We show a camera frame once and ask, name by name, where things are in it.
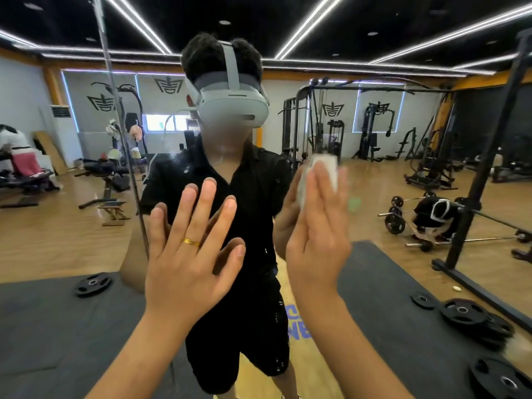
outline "squat rack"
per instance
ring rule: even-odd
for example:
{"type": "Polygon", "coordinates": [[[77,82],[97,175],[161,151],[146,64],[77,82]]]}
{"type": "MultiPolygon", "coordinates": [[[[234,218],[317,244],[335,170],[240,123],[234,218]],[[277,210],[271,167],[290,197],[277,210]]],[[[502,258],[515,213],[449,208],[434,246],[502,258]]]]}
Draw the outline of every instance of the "squat rack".
{"type": "Polygon", "coordinates": [[[488,181],[489,171],[491,169],[492,162],[495,159],[495,154],[497,154],[497,149],[502,144],[504,133],[506,132],[508,121],[510,119],[510,114],[515,106],[519,86],[525,76],[526,69],[528,68],[528,56],[530,55],[530,52],[532,52],[532,28],[519,32],[517,34],[517,39],[519,40],[517,56],[512,63],[508,81],[503,88],[503,102],[498,113],[498,119],[495,121],[493,129],[488,135],[487,143],[482,151],[482,159],[478,164],[477,173],[473,179],[471,188],[469,189],[468,197],[465,200],[464,212],[458,226],[458,230],[456,231],[456,236],[452,240],[451,248],[446,260],[443,261],[441,259],[434,259],[432,260],[432,265],[434,270],[442,271],[453,280],[462,284],[462,286],[467,288],[473,294],[487,302],[503,315],[506,315],[510,320],[514,321],[521,328],[532,334],[532,319],[530,317],[510,306],[505,301],[490,293],[480,284],[477,284],[456,269],[456,263],[458,262],[462,252],[464,242],[466,241],[466,237],[475,214],[504,224],[508,227],[523,230],[522,228],[516,227],[506,221],[488,216],[476,210],[476,208],[479,207],[480,198],[482,197],[486,182],[488,181]]]}

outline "black shirt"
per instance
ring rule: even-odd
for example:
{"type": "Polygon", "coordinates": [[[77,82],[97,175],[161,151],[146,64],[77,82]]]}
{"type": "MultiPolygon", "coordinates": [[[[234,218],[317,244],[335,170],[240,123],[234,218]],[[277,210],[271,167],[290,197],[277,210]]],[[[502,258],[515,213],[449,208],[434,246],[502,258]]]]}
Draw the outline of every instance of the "black shirt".
{"type": "Polygon", "coordinates": [[[208,177],[217,184],[211,216],[227,196],[236,197],[235,219],[224,246],[241,237],[246,242],[246,256],[233,289],[253,288],[253,282],[269,277],[277,264],[272,219],[281,210],[288,192],[292,179],[290,165],[280,155],[246,142],[242,162],[228,184],[210,166],[199,136],[192,148],[173,156],[158,154],[150,163],[140,212],[150,214],[157,203],[166,203],[168,222],[172,223],[184,187],[194,183],[201,191],[203,180],[208,177]]]}
{"type": "Polygon", "coordinates": [[[414,209],[417,214],[414,224],[419,227],[438,228],[441,227],[445,221],[437,221],[431,216],[442,220],[449,220],[454,218],[457,214],[456,206],[453,206],[450,201],[441,199],[436,196],[425,197],[418,203],[414,209]]]}

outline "weight plate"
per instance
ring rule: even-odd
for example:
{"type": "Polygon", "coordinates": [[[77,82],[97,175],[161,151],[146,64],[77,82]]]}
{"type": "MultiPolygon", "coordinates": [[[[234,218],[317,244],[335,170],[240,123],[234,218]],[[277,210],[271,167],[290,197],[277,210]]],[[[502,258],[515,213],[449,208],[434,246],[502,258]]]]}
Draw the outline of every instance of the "weight plate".
{"type": "Polygon", "coordinates": [[[388,213],[394,213],[394,214],[397,214],[397,215],[403,215],[402,209],[400,209],[399,207],[396,207],[396,206],[390,207],[389,210],[388,210],[388,213]]]}
{"type": "Polygon", "coordinates": [[[480,334],[492,339],[508,339],[513,336],[515,330],[506,319],[494,313],[488,313],[488,322],[482,324],[480,334]]]}
{"type": "Polygon", "coordinates": [[[78,283],[76,288],[74,288],[74,294],[83,298],[90,297],[109,288],[112,282],[113,279],[108,273],[90,275],[78,283]]]}
{"type": "Polygon", "coordinates": [[[392,197],[392,206],[403,207],[404,200],[401,196],[392,197]]]}
{"type": "Polygon", "coordinates": [[[442,316],[453,326],[477,326],[488,321],[488,312],[475,301],[454,298],[443,303],[442,316]]]}
{"type": "Polygon", "coordinates": [[[410,298],[412,302],[424,310],[433,310],[436,307],[437,301],[430,294],[414,293],[410,295],[410,298]]]}
{"type": "Polygon", "coordinates": [[[404,219],[397,214],[388,214],[384,218],[384,224],[386,226],[386,229],[390,232],[390,234],[397,235],[404,231],[406,228],[406,223],[404,219]]]}
{"type": "Polygon", "coordinates": [[[530,399],[532,380],[507,362],[479,359],[469,367],[471,387],[478,398],[530,399]]]}

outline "window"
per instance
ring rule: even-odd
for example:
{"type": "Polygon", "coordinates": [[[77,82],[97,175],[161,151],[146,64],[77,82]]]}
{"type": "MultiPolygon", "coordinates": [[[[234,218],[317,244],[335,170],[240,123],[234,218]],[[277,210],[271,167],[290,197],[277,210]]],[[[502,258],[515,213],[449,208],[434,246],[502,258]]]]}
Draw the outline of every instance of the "window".
{"type": "Polygon", "coordinates": [[[190,114],[144,115],[144,126],[148,131],[164,131],[164,123],[167,123],[166,131],[185,131],[187,130],[187,119],[190,119],[190,114]]]}

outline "pink cloth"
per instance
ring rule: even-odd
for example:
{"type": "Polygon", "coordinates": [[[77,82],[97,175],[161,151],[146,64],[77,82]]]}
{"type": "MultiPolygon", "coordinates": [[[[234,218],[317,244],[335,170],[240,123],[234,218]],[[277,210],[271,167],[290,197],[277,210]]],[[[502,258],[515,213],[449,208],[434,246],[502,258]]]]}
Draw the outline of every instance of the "pink cloth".
{"type": "Polygon", "coordinates": [[[25,177],[43,172],[33,152],[13,155],[13,166],[25,177]]]}

